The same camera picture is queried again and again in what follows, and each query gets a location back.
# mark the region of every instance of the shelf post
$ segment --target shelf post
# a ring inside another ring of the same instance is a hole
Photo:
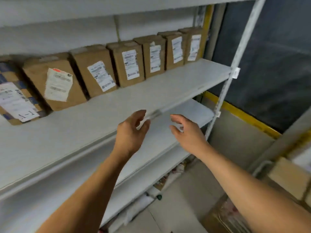
[[[266,0],[256,0],[255,1],[255,4],[253,6],[253,9],[252,9],[251,14],[248,18],[247,24],[245,26],[243,35],[241,37],[238,49],[236,50],[235,56],[234,56],[233,61],[231,63],[231,72],[230,72],[229,78],[225,81],[225,83],[222,87],[222,90],[220,92],[218,102],[215,105],[215,108],[214,108],[215,115],[214,115],[212,121],[208,124],[207,130],[205,133],[205,139],[206,140],[208,139],[209,135],[211,134],[212,128],[213,128],[215,121],[216,121],[216,118],[217,118],[217,114],[220,111],[222,103],[225,99],[225,96],[226,96],[228,89],[230,87],[230,84],[232,82],[232,76],[234,75],[235,68],[239,66],[239,63],[241,61],[241,58],[242,58],[243,53],[246,49],[247,43],[251,37],[251,34],[254,30],[254,27],[256,25],[256,22],[258,20],[258,17],[261,13],[261,10],[262,10],[262,7],[263,7],[265,1]]]

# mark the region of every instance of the white wall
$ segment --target white wall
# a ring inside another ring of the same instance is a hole
[[[117,16],[121,40],[191,27],[194,7]],[[112,16],[60,20],[0,28],[0,55],[46,55],[81,46],[116,42]]]

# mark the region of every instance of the right hand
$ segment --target right hand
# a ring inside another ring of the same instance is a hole
[[[181,147],[197,158],[200,158],[201,154],[204,154],[209,147],[200,127],[183,115],[171,114],[170,117],[173,122],[182,124],[184,127],[184,132],[181,132],[177,127],[173,125],[169,126]]]

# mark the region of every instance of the box with blue tape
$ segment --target box with blue tape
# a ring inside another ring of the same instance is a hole
[[[22,72],[10,60],[0,58],[0,114],[12,125],[47,115],[47,107]]]

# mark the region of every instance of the human hand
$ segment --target human hand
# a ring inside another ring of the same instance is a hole
[[[142,127],[137,130],[140,122],[144,119],[146,110],[134,112],[117,128],[116,142],[113,153],[127,161],[136,153],[142,145],[145,135],[150,127],[150,120],[146,120]]]
[[[169,126],[181,147],[200,158],[201,154],[204,154],[209,147],[200,127],[183,115],[171,114],[170,117],[173,122],[183,125],[184,132],[179,131],[173,125]]]

